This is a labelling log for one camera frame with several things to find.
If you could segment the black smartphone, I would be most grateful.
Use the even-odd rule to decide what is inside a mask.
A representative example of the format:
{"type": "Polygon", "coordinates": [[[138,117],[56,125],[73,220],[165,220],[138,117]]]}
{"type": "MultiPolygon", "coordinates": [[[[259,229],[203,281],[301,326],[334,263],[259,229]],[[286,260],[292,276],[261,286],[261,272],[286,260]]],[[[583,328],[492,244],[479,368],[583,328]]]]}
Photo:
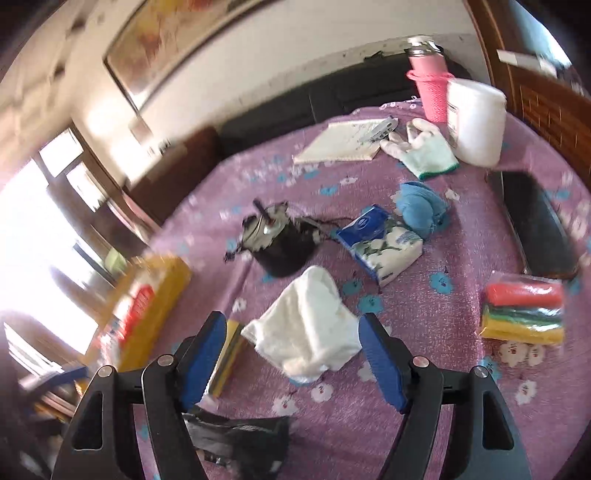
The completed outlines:
{"type": "Polygon", "coordinates": [[[525,171],[489,171],[487,182],[501,202],[524,263],[524,273],[570,281],[578,273],[572,243],[537,180],[525,171]]]}

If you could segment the purple floral tablecloth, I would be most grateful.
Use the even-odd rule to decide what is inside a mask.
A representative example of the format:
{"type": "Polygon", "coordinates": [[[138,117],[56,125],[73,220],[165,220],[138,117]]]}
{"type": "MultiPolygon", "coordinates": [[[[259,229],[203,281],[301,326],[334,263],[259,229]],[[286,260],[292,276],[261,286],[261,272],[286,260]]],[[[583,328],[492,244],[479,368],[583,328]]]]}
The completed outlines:
{"type": "MultiPolygon", "coordinates": [[[[286,201],[315,218],[349,221],[372,205],[394,209],[411,173],[379,154],[369,162],[294,164],[318,127],[236,154],[207,176],[152,240],[153,251],[183,258],[192,280],[166,321],[155,354],[197,333],[211,311],[249,322],[287,286],[247,255],[225,262],[252,200],[286,201]]],[[[555,477],[590,420],[590,194],[542,138],[515,118],[506,122],[500,168],[534,176],[557,211],[579,262],[566,295],[565,340],[558,347],[480,337],[481,296],[495,271],[518,273],[521,258],[483,169],[462,165],[430,187],[450,206],[423,255],[379,287],[351,255],[325,241],[312,259],[329,271],[355,314],[374,313],[408,348],[438,366],[489,367],[520,430],[536,479],[555,477]]],[[[388,405],[363,355],[317,383],[298,386],[250,346],[235,361],[217,404],[231,418],[293,419],[283,479],[374,479],[401,418],[388,405]]]]}

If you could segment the yellow cardboard box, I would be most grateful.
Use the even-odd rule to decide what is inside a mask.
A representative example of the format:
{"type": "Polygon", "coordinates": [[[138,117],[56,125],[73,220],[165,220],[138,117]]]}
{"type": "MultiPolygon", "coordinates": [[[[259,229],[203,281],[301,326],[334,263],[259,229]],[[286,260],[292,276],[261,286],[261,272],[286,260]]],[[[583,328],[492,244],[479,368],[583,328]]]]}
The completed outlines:
{"type": "Polygon", "coordinates": [[[133,258],[117,281],[106,305],[100,310],[98,329],[83,357],[83,363],[89,370],[93,372],[103,365],[111,365],[124,372],[145,366],[172,308],[188,286],[191,276],[189,266],[177,256],[133,258]],[[136,286],[143,283],[153,287],[153,300],[132,333],[121,340],[112,329],[115,307],[125,295],[131,295],[136,286]]]}

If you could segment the brown wooden cabinet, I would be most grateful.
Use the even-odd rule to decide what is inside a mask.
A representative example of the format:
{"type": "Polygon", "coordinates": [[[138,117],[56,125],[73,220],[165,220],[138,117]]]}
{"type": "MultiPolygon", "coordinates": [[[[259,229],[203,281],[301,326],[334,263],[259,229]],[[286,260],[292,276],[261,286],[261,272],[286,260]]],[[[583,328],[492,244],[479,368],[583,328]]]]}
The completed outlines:
{"type": "Polygon", "coordinates": [[[498,52],[523,53],[518,20],[507,1],[467,1],[493,86],[507,96],[510,113],[548,141],[590,183],[590,100],[567,83],[502,62],[498,52]]]}

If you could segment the blue knitted cloth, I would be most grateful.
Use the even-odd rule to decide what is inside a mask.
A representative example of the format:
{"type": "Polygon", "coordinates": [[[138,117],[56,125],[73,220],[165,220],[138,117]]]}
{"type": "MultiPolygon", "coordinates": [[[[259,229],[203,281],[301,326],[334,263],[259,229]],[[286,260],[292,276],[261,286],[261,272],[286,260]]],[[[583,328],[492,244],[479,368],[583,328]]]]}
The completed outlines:
{"type": "Polygon", "coordinates": [[[406,225],[423,240],[440,230],[448,219],[449,204],[423,182],[402,183],[396,206],[406,225]]]}

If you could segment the blue floral tissue pack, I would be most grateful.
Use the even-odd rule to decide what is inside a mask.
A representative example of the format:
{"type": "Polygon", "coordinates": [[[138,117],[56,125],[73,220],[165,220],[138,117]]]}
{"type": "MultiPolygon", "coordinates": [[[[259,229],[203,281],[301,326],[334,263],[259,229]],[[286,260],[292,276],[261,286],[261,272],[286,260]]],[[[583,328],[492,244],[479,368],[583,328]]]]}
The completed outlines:
{"type": "Polygon", "coordinates": [[[335,231],[335,239],[380,287],[393,282],[423,254],[423,239],[379,205],[335,231]]]}

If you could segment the white cloth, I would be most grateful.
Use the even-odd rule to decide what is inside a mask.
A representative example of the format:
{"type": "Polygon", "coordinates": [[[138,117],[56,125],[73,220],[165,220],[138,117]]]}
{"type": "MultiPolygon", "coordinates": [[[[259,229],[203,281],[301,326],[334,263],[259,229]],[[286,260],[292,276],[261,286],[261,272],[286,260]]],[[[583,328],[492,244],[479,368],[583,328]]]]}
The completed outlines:
{"type": "Polygon", "coordinates": [[[328,270],[312,265],[242,329],[256,353],[297,384],[338,371],[362,350],[359,319],[328,270]]]}

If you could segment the framed wall painting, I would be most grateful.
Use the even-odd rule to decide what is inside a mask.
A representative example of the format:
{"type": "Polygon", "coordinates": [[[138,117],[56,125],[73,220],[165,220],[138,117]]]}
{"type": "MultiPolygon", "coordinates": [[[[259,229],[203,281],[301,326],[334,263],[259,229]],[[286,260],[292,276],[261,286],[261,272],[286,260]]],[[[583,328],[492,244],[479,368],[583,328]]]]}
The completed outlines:
{"type": "Polygon", "coordinates": [[[242,0],[144,1],[109,44],[103,64],[139,112],[197,48],[262,5],[242,0]]]}

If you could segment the white plastic jar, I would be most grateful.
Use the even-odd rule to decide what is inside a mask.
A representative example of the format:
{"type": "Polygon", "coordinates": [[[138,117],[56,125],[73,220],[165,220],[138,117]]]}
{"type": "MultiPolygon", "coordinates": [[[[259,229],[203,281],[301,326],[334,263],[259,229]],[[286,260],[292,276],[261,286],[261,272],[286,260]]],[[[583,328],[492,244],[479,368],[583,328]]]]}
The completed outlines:
{"type": "Polygon", "coordinates": [[[506,105],[505,94],[497,88],[473,80],[449,80],[448,131],[461,161],[482,168],[499,163],[506,105]]]}

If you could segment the white green-cuff glove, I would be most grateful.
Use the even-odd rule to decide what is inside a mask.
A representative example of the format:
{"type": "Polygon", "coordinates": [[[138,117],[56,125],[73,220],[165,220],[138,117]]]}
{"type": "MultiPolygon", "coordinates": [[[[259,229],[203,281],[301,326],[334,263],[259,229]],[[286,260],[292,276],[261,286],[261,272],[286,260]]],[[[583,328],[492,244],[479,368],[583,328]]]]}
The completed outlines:
{"type": "Polygon", "coordinates": [[[408,121],[406,129],[407,139],[391,132],[380,142],[380,147],[417,179],[427,180],[459,168],[459,161],[437,125],[414,118],[408,121]]]}

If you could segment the white paper notebook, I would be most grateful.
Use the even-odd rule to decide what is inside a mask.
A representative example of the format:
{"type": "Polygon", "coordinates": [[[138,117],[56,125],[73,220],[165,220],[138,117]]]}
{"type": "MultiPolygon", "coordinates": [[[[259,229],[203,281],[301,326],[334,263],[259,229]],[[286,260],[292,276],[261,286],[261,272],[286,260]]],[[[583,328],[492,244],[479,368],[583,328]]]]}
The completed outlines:
{"type": "Polygon", "coordinates": [[[370,161],[380,150],[380,142],[398,125],[399,119],[392,116],[329,123],[310,145],[294,156],[294,164],[370,161]]]}

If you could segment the black foil bag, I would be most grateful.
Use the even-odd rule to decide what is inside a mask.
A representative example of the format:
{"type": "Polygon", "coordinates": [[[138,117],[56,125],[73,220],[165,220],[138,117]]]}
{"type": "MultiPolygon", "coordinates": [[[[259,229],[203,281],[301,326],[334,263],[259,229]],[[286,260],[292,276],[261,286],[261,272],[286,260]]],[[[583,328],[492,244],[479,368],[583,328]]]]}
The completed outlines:
{"type": "Polygon", "coordinates": [[[276,479],[290,446],[290,417],[229,419],[195,407],[182,414],[192,445],[236,479],[276,479]]]}

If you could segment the pink thermos bottle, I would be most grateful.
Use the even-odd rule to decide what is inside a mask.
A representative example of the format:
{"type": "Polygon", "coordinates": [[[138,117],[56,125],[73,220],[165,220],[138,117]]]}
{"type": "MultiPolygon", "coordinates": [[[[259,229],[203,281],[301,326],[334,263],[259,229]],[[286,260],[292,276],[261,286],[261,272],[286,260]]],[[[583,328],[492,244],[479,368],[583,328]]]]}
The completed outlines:
{"type": "Polygon", "coordinates": [[[443,51],[430,36],[409,37],[407,41],[411,64],[407,77],[417,86],[426,118],[434,123],[446,123],[448,85],[453,75],[448,71],[443,51]]]}

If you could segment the black leather sofa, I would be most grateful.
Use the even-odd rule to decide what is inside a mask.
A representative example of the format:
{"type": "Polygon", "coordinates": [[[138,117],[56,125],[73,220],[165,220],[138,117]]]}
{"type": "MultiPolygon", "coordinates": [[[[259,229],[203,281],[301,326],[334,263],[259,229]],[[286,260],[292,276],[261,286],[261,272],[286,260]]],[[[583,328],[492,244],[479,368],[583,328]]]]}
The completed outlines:
{"type": "Polygon", "coordinates": [[[409,100],[419,95],[407,77],[411,63],[405,53],[379,51],[362,63],[335,71],[267,100],[221,126],[222,156],[235,155],[332,117],[362,107],[409,100]]]}

